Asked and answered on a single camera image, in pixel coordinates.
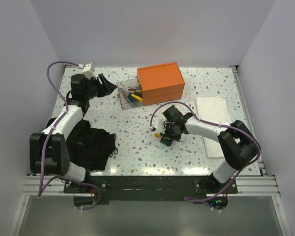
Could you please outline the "stubby green screwdriver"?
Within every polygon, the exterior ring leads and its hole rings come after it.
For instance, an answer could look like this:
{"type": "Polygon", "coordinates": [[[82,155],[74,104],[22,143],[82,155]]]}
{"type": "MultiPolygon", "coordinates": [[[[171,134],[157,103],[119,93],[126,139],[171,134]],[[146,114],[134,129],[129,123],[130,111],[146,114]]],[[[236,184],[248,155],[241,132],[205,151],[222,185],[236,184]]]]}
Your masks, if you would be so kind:
{"type": "Polygon", "coordinates": [[[160,143],[166,145],[167,147],[170,147],[174,142],[183,143],[183,141],[180,141],[180,140],[173,140],[173,139],[167,139],[167,138],[161,138],[160,139],[160,143]]]}

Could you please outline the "yellow screwdriver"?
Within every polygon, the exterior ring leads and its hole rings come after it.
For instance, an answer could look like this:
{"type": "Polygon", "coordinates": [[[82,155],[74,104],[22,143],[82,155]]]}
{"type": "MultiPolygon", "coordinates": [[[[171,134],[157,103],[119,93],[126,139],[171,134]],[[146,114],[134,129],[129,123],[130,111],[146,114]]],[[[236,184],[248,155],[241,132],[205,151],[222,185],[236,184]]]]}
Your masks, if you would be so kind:
{"type": "Polygon", "coordinates": [[[161,140],[161,139],[162,139],[162,137],[163,137],[163,134],[162,134],[162,133],[160,133],[160,132],[155,132],[155,133],[154,133],[154,136],[155,136],[155,138],[157,138],[157,139],[161,140]]]}
{"type": "Polygon", "coordinates": [[[139,97],[139,96],[137,96],[137,95],[135,95],[135,94],[131,94],[131,96],[132,96],[134,99],[138,100],[138,101],[143,101],[143,98],[141,98],[141,97],[139,97]]]}
{"type": "Polygon", "coordinates": [[[132,96],[133,98],[135,98],[137,100],[142,100],[142,98],[140,96],[137,96],[132,92],[126,91],[125,93],[127,93],[128,95],[132,96]]]}

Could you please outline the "clear plastic drawer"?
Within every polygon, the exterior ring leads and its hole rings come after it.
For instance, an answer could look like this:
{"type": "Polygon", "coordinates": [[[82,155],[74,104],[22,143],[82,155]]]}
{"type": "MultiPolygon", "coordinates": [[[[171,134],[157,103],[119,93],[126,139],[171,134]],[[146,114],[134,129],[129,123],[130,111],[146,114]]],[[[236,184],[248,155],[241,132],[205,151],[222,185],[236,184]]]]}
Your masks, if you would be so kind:
{"type": "Polygon", "coordinates": [[[143,91],[137,79],[117,82],[117,88],[123,110],[143,106],[143,91]]]}

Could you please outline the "long green screwdriver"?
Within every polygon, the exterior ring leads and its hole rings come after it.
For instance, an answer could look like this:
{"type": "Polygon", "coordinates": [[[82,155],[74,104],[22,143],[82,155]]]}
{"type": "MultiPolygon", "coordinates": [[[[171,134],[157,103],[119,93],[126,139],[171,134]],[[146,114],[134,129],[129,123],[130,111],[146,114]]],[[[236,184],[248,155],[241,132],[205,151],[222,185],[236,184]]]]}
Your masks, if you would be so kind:
{"type": "Polygon", "coordinates": [[[126,102],[130,105],[130,107],[136,108],[141,106],[140,101],[135,99],[131,95],[123,94],[123,97],[125,98],[126,102]]]}

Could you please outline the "blue red screwdriver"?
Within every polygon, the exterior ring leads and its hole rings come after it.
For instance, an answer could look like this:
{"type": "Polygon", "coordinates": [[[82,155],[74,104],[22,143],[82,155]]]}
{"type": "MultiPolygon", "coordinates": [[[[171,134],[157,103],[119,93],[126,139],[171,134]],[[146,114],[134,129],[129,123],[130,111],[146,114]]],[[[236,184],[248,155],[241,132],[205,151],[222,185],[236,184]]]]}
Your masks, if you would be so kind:
{"type": "Polygon", "coordinates": [[[127,93],[125,93],[124,90],[121,90],[121,93],[122,93],[123,97],[125,98],[125,100],[127,101],[127,103],[130,104],[132,107],[135,107],[135,103],[134,103],[133,98],[130,95],[128,95],[127,93]]]}
{"type": "Polygon", "coordinates": [[[143,92],[142,89],[141,89],[141,87],[138,87],[138,88],[129,88],[128,91],[133,92],[133,93],[135,93],[135,92],[142,93],[143,92]]]}

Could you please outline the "orange drawer box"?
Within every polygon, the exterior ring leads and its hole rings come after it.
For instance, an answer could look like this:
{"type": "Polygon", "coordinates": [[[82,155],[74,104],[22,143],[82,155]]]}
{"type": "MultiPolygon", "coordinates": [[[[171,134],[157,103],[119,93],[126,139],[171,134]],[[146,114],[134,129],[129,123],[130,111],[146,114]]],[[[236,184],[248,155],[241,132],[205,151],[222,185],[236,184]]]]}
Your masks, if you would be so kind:
{"type": "Polygon", "coordinates": [[[140,67],[137,76],[145,106],[182,98],[185,81],[176,62],[140,67]]]}

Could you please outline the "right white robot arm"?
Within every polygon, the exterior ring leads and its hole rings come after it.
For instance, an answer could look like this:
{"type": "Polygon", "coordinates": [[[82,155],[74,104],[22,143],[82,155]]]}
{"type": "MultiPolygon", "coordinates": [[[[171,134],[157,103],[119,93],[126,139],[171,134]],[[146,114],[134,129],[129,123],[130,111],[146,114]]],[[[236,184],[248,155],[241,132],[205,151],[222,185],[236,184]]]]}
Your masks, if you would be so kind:
{"type": "Polygon", "coordinates": [[[230,124],[217,124],[202,120],[194,113],[181,113],[174,105],[163,112],[166,138],[179,141],[182,134],[199,135],[217,142],[224,161],[199,186],[202,189],[221,193],[232,177],[241,172],[258,157],[261,147],[246,125],[236,120],[230,124]]]}

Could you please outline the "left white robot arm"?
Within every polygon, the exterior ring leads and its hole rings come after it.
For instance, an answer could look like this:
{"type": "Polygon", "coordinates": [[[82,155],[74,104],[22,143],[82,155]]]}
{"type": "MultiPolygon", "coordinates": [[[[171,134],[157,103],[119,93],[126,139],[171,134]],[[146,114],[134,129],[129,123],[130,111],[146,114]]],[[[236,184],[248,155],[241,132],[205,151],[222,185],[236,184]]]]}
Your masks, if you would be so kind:
{"type": "Polygon", "coordinates": [[[91,190],[92,181],[86,177],[86,169],[71,162],[69,141],[77,138],[90,123],[84,120],[89,102],[95,97],[110,95],[117,86],[103,74],[88,79],[84,74],[71,76],[71,96],[60,115],[40,133],[29,138],[30,169],[35,174],[56,175],[75,181],[81,193],[91,190]]]}

